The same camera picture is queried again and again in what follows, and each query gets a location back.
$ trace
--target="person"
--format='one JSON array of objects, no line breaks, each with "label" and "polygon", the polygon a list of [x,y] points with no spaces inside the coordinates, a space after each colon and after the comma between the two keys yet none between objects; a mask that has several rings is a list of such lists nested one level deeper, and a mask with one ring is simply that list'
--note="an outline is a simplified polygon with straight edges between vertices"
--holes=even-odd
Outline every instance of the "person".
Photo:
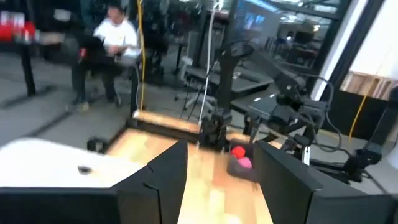
[{"label": "person", "polygon": [[89,107],[88,99],[85,93],[85,77],[88,70],[93,70],[101,74],[106,98],[109,103],[115,103],[116,106],[121,105],[121,99],[114,89],[114,77],[122,72],[122,67],[117,66],[114,61],[111,63],[94,62],[89,60],[90,55],[103,57],[121,55],[122,57],[137,57],[140,53],[138,50],[138,35],[134,25],[128,21],[123,9],[117,4],[108,6],[107,18],[94,30],[94,37],[103,41],[104,49],[100,52],[90,54],[88,50],[88,60],[84,60],[72,68],[72,86],[76,92],[76,99],[72,102],[74,108],[87,110]]}]

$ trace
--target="shoe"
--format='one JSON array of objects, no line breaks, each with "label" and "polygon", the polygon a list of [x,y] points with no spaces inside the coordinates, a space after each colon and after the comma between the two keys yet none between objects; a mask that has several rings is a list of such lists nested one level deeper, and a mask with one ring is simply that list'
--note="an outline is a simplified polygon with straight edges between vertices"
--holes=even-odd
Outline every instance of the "shoe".
[{"label": "shoe", "polygon": [[117,108],[120,108],[122,106],[122,99],[119,95],[116,94],[116,96],[112,100],[108,99],[108,103],[114,103]]},{"label": "shoe", "polygon": [[75,99],[67,106],[67,111],[88,111],[89,108],[90,106],[87,101]]}]

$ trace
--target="concrete floor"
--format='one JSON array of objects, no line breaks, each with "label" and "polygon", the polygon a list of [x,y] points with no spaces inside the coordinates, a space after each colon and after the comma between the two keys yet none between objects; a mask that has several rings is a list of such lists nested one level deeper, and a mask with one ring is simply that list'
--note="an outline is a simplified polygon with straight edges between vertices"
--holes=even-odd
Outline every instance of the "concrete floor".
[{"label": "concrete floor", "polygon": [[[176,51],[164,59],[165,65],[175,65]],[[13,96],[25,94],[25,84],[23,81],[23,72],[20,66],[19,58],[11,54],[0,55],[0,103]],[[166,67],[165,70],[172,71],[173,66]],[[86,147],[86,141],[92,136],[110,138],[124,124],[129,116],[128,95],[123,95],[124,106],[116,109],[113,105],[107,105],[104,99],[95,102],[86,113],[74,113],[65,115],[55,126],[51,126],[37,133],[35,130],[45,126],[53,119],[58,119],[60,115],[65,114],[66,105],[73,99],[72,89],[70,87],[70,69],[49,65],[40,60],[33,61],[33,70],[37,86],[52,84],[57,89],[51,94],[34,98],[24,104],[0,109],[0,145],[22,136],[37,136],[62,144],[68,144],[75,147]],[[175,82],[171,75],[167,76],[167,82]],[[128,81],[119,80],[118,90],[125,92],[128,90]],[[175,101],[174,96],[179,91],[170,87],[157,87],[146,85],[145,87],[145,105],[148,110],[158,113],[168,114],[179,117],[182,112],[183,100]],[[199,110],[194,110],[193,119],[197,119]],[[243,116],[233,112],[233,125],[243,127]],[[337,138],[334,134],[321,132],[318,135],[319,142],[326,145],[337,144]],[[354,139],[349,144],[348,138],[343,136],[343,147],[350,152],[360,149],[365,141]],[[388,154],[391,147],[385,147],[383,154]],[[344,162],[347,155],[343,152],[327,153],[319,150],[316,146],[312,147],[312,158],[330,162]],[[375,166],[369,166],[367,171],[390,193],[398,193],[398,170],[383,160]],[[362,183],[352,183],[353,187],[369,194],[378,194],[381,191],[369,179],[364,179]]]}]

